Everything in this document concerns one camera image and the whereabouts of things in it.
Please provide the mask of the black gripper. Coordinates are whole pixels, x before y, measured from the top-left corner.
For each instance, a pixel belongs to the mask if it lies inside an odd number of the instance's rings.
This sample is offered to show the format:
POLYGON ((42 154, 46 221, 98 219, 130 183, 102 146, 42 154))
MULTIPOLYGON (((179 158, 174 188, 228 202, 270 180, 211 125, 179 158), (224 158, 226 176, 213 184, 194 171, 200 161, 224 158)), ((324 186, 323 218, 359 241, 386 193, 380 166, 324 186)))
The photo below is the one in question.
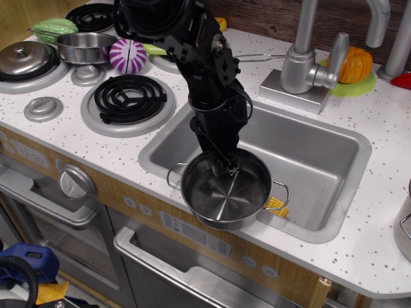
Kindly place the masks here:
POLYGON ((237 175, 239 132, 252 116, 252 102, 243 85, 234 80, 233 84, 211 98, 211 92, 198 95, 189 93, 189 105, 195 113, 190 126, 196 133, 202 151, 209 151, 211 170, 215 177, 227 173, 237 175))

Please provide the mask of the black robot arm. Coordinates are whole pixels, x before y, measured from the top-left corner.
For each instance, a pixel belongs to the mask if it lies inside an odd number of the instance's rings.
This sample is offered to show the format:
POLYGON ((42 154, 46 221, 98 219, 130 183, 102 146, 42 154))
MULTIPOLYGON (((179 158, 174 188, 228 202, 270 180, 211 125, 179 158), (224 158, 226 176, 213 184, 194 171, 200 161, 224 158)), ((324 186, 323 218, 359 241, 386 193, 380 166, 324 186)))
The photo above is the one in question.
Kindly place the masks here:
POLYGON ((251 100, 237 80, 233 56, 220 25, 199 1, 115 1, 113 23, 126 39, 167 52, 188 85, 195 116, 190 126, 200 148, 211 156, 215 174, 239 172, 239 132, 251 100))

